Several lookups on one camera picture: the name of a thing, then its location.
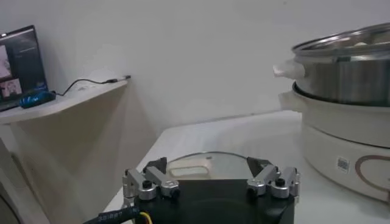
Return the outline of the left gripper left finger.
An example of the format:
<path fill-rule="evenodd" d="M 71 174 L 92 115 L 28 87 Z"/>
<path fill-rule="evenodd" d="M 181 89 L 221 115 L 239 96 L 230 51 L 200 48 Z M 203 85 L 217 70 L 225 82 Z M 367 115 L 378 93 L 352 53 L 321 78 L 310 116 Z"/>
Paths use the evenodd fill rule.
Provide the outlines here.
<path fill-rule="evenodd" d="M 122 193 L 126 200 L 138 197 L 140 200 L 153 200 L 157 195 L 177 199 L 180 195 L 180 184 L 166 174 L 168 161 L 166 157 L 149 161 L 141 172 L 126 169 L 122 176 Z"/>

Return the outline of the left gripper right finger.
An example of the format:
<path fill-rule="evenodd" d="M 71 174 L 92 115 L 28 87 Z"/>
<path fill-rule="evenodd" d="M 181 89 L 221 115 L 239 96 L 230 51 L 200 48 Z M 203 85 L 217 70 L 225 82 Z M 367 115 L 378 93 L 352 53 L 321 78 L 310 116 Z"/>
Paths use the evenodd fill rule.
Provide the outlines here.
<path fill-rule="evenodd" d="M 251 198 L 271 194 L 274 198 L 298 198 L 300 173 L 295 167 L 280 170 L 266 159 L 247 157 L 247 165 L 253 175 L 247 180 L 247 193 Z"/>

